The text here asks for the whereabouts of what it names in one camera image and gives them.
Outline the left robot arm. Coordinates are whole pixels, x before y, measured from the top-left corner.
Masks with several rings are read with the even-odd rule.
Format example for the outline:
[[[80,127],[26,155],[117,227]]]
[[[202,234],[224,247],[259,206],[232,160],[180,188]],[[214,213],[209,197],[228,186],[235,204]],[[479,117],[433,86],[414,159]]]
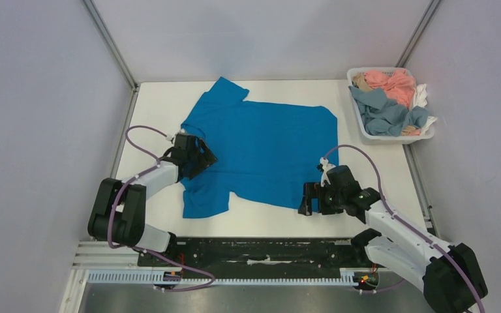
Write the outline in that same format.
[[[194,179],[216,161],[202,138],[176,134],[174,144],[150,168],[128,179],[101,181],[88,234],[113,246],[152,250],[161,265],[173,265],[179,256],[176,236],[145,221],[147,200],[168,186]]]

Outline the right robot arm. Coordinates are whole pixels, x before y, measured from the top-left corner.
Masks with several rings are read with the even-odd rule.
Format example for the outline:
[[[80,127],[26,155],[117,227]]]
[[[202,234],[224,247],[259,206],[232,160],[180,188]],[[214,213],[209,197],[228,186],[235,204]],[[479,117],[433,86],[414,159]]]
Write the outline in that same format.
[[[318,182],[305,183],[299,214],[346,213],[366,225],[351,240],[351,259],[399,275],[422,292],[434,312],[468,312],[482,305],[488,289],[474,251],[419,229],[387,202],[380,190],[361,188],[348,166],[318,165]]]

